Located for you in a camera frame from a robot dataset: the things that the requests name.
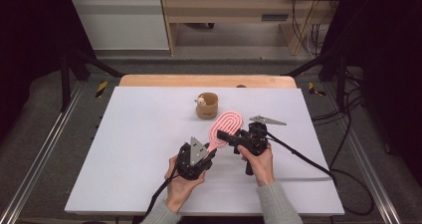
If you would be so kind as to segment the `wooden table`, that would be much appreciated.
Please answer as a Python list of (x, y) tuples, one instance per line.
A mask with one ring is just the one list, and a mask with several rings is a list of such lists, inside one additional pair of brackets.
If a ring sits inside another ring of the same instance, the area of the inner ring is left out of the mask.
[(125, 75), (120, 87), (221, 87), (295, 89), (289, 76), (267, 75)]

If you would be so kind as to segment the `person's right hand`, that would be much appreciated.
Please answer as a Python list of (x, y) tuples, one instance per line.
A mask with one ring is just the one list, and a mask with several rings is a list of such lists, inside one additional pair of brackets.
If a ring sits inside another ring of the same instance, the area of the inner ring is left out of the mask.
[(273, 154), (271, 145), (268, 143), (261, 155), (252, 154), (246, 147), (239, 145), (238, 151), (242, 159), (251, 164), (258, 186), (270, 185), (275, 182), (273, 171)]

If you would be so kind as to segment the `black curtain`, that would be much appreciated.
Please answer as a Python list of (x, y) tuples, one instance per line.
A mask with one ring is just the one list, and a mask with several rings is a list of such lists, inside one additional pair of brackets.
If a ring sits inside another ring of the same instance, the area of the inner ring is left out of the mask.
[(79, 79), (90, 75), (75, 50), (95, 55), (72, 0), (0, 0), (0, 137), (32, 82), (57, 71), (63, 55)]
[(363, 69), (364, 90), (389, 142), (422, 179), (422, 0), (354, 0), (338, 4), (329, 46), (361, 5), (345, 43), (346, 60)]

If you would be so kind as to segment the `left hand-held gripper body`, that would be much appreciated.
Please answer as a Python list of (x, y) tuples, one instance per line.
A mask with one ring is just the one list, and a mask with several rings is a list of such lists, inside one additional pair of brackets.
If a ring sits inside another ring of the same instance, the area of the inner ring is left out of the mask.
[(206, 157), (210, 152), (206, 150), (195, 137), (191, 137), (190, 142), (185, 142), (179, 150), (176, 161), (178, 174), (187, 180), (196, 180), (199, 175), (208, 170), (206, 167)]

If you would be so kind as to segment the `light wooden desk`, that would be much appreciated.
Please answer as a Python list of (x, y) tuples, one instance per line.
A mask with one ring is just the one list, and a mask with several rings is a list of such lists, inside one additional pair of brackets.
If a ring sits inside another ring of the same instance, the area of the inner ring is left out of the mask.
[(336, 10), (334, 1), (277, 0), (163, 0), (166, 22), (276, 23), (295, 56), (311, 37), (312, 24), (328, 24)]

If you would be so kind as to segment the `pink hairbrush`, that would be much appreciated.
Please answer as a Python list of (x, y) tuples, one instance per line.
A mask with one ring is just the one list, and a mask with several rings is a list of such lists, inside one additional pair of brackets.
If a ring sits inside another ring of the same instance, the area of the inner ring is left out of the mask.
[(218, 148), (225, 147), (227, 141), (217, 137), (217, 131), (222, 130), (230, 135), (234, 135), (238, 129), (243, 125), (243, 119), (237, 112), (223, 112), (211, 125), (208, 137), (209, 146), (208, 151), (214, 151)]

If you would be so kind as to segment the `person's left hand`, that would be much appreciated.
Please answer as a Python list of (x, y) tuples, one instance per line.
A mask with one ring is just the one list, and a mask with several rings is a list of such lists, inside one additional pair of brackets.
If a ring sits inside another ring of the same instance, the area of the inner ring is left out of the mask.
[(175, 168), (176, 159), (176, 156), (169, 159), (169, 167), (164, 175), (165, 179), (171, 179), (167, 185), (165, 205), (173, 213), (177, 213), (188, 200), (193, 190), (205, 181), (205, 171), (196, 180), (187, 180), (181, 177)]

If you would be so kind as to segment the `white cabinet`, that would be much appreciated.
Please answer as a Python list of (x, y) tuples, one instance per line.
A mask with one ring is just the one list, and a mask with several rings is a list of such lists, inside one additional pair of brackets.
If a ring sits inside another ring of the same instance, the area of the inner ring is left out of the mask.
[(73, 0), (96, 51), (168, 50), (160, 0)]

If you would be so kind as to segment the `aluminium rail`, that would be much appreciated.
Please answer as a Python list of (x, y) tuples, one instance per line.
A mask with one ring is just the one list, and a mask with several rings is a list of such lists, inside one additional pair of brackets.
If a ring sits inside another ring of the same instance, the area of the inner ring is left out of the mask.
[(68, 106), (59, 113), (15, 195), (0, 215), (0, 224), (15, 224), (53, 152), (86, 84), (76, 82)]
[(355, 131), (351, 128), (347, 134), (349, 146), (359, 166), (361, 174), (374, 199), (377, 209), (385, 224), (402, 224), (399, 215), (391, 202), (372, 163), (366, 155)]

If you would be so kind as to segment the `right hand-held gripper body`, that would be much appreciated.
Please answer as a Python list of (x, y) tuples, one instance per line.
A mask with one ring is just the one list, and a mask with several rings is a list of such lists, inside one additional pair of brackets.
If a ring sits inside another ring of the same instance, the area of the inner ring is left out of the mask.
[(251, 122), (248, 124), (248, 130), (239, 130), (240, 143), (232, 144), (232, 146), (243, 145), (256, 156), (261, 155), (268, 144), (268, 137), (270, 134), (267, 130), (267, 125), (286, 125), (285, 122), (261, 115), (252, 116), (250, 121)]

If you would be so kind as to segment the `black metal stand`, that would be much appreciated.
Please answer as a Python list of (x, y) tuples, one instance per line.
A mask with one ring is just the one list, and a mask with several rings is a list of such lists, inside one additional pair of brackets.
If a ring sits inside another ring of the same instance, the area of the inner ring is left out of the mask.
[(345, 111), (345, 71), (346, 58), (342, 52), (328, 51), (305, 63), (304, 65), (287, 73), (288, 77), (296, 77), (301, 73), (313, 68), (316, 65), (322, 65), (318, 77), (322, 82), (329, 82), (333, 76), (336, 76), (336, 95), (335, 102), (339, 109)]
[(107, 74), (122, 78), (124, 73), (121, 73), (108, 65), (100, 62), (97, 58), (89, 56), (79, 50), (70, 50), (65, 52), (60, 58), (61, 84), (62, 84), (62, 107), (61, 111), (65, 111), (71, 103), (71, 87), (70, 87), (70, 72), (73, 72), (78, 81), (87, 81), (91, 73), (86, 64), (94, 65)]

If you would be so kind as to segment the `brown cup with figurine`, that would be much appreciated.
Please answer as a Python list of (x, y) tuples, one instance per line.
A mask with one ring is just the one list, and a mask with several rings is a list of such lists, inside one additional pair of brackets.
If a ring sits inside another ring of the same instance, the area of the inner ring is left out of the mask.
[(202, 93), (196, 100), (196, 114), (202, 119), (214, 118), (218, 113), (218, 96), (214, 93)]

